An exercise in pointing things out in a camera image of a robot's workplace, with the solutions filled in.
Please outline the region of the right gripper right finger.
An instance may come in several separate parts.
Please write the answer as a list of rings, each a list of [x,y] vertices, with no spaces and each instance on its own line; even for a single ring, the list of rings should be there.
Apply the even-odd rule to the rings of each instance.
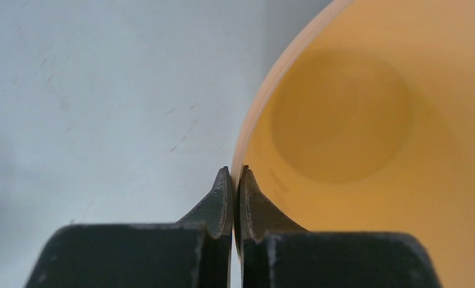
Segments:
[[[440,287],[424,246],[398,232],[311,232],[244,166],[235,195],[243,287]]]

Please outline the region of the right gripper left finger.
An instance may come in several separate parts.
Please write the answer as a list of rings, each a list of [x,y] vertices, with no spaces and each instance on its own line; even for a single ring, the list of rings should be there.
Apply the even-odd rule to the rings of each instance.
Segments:
[[[43,247],[26,287],[228,287],[232,180],[174,223],[71,224]]]

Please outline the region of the yellow capybara trash bin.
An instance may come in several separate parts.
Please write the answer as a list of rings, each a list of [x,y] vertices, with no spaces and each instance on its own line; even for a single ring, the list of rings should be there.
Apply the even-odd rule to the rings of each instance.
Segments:
[[[475,287],[475,1],[331,1],[256,93],[244,166],[305,228],[410,233]]]

